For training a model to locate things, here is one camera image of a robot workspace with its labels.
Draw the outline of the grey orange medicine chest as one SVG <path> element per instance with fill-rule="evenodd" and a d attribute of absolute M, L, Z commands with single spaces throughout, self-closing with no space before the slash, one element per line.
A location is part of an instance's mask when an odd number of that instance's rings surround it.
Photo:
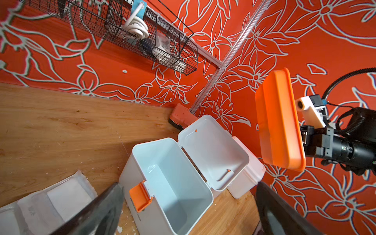
<path fill-rule="evenodd" d="M 133 147 L 120 175 L 124 198 L 141 235 L 187 235 L 249 164 L 248 154 L 210 115 L 177 139 Z"/>

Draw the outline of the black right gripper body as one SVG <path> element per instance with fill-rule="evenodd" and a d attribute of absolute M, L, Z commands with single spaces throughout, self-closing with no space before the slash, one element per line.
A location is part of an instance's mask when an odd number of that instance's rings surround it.
<path fill-rule="evenodd" d="M 376 173 L 376 146 L 349 140 L 334 134 L 329 127 L 300 127 L 304 152 L 307 157 L 321 159 L 321 164 L 338 164 L 344 171 L 361 176 L 367 170 Z"/>

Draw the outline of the orange tray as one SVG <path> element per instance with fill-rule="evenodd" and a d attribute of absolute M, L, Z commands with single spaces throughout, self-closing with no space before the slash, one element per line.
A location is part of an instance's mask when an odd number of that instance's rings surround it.
<path fill-rule="evenodd" d="M 272 71 L 256 91 L 255 102 L 263 161 L 303 171 L 306 157 L 289 70 Z"/>

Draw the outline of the pink medicine chest box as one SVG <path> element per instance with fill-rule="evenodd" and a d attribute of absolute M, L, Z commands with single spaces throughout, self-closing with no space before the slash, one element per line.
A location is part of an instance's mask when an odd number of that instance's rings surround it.
<path fill-rule="evenodd" d="M 246 147 L 246 145 L 239 138 L 233 136 L 233 139 L 248 154 L 249 157 L 249 164 L 227 187 L 233 198 L 240 199 L 263 179 L 266 169 L 261 161 Z"/>

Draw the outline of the red plastic tool case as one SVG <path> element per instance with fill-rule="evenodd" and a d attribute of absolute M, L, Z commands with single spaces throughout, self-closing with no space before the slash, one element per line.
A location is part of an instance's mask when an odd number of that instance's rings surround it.
<path fill-rule="evenodd" d="M 173 109 L 168 122 L 178 130 L 182 131 L 197 120 L 198 117 L 192 114 L 188 108 L 179 103 Z"/>

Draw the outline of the aluminium frame post right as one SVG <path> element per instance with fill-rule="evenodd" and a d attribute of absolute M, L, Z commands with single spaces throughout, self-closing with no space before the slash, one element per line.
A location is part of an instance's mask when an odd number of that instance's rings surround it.
<path fill-rule="evenodd" d="M 233 60 L 234 56 L 238 52 L 240 46 L 244 43 L 245 39 L 251 33 L 252 29 L 256 27 L 256 23 L 261 18 L 263 13 L 268 9 L 270 4 L 271 4 L 271 0 L 262 1 L 262 3 L 257 8 L 257 10 L 253 13 L 250 20 L 241 31 L 240 36 L 237 38 L 234 45 L 232 46 L 231 50 L 227 53 L 226 57 L 224 58 L 223 65 L 217 66 L 218 69 L 216 70 L 216 72 L 212 75 L 211 79 L 206 83 L 205 87 L 198 94 L 196 101 L 193 103 L 192 107 L 190 108 L 190 112 L 192 114 L 195 114 L 197 112 L 200 105 L 203 103 L 205 97 L 209 94 L 210 90 L 215 86 L 216 82 L 222 77 L 227 67 L 229 66 L 230 62 Z"/>

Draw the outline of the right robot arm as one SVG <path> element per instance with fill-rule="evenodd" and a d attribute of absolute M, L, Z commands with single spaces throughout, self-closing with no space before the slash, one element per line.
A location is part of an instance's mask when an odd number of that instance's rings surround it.
<path fill-rule="evenodd" d="M 339 164 L 346 172 L 361 176 L 376 171 L 376 112 L 362 107 L 348 107 L 336 122 L 328 118 L 331 91 L 344 80 L 375 68 L 352 71 L 335 80 L 322 96 L 312 95 L 295 101 L 305 125 L 300 127 L 307 157 L 321 159 L 321 165 Z"/>

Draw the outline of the blue item in basket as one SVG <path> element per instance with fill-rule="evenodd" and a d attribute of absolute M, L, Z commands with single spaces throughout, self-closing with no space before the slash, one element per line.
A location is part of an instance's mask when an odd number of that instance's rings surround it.
<path fill-rule="evenodd" d="M 131 14 L 143 19 L 147 9 L 147 3 L 143 0 L 132 0 L 131 2 Z"/>

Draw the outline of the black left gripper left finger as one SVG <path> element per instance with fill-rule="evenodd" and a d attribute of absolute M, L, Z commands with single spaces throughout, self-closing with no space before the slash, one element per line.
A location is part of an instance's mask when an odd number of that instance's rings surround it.
<path fill-rule="evenodd" d="M 123 203 L 123 187 L 114 183 L 53 234 L 113 235 L 119 223 Z"/>

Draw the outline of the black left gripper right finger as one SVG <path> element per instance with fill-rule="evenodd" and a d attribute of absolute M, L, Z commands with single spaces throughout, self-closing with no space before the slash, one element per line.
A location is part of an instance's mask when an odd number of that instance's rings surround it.
<path fill-rule="evenodd" d="M 258 183 L 256 204 L 260 223 L 256 235 L 321 235 L 264 182 Z"/>

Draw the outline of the white button box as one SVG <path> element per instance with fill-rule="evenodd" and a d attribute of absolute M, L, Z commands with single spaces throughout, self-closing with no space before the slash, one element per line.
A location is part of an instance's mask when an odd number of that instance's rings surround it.
<path fill-rule="evenodd" d="M 181 60 L 177 60 L 177 61 L 173 62 L 173 64 L 171 65 L 171 68 L 174 69 L 175 71 L 179 72 L 179 73 L 185 74 L 188 66 L 185 62 L 183 62 Z"/>

